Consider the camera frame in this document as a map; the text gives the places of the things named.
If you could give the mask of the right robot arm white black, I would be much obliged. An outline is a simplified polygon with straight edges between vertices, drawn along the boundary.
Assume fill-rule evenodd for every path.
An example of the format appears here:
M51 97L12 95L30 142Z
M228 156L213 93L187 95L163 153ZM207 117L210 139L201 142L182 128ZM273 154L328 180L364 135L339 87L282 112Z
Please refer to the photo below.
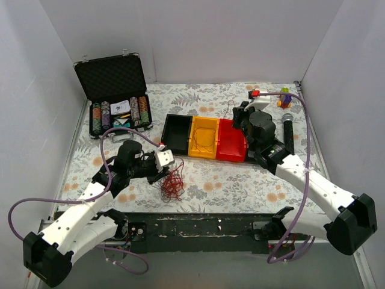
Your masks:
M257 228L263 240L286 239L292 233L327 240L337 251L352 255L377 231L373 198L355 195L306 167L298 155L276 138L276 125L270 114L244 101L233 108L232 126L247 142L248 156L276 177L290 183L305 198L319 206L323 214L305 213L302 208L285 207Z

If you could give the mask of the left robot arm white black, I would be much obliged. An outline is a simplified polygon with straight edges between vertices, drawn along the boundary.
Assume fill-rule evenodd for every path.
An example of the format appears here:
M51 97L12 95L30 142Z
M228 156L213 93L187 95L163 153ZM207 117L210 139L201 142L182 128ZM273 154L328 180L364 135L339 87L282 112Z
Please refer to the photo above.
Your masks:
M93 218L132 179L146 178L149 184L160 180L174 163L174 156L163 144L143 153L141 143L127 140L117 155L105 162L74 206L40 233L30 232L23 239L25 267L51 288L60 285L74 263L100 242L128 236L129 221L124 213L110 209L96 221Z

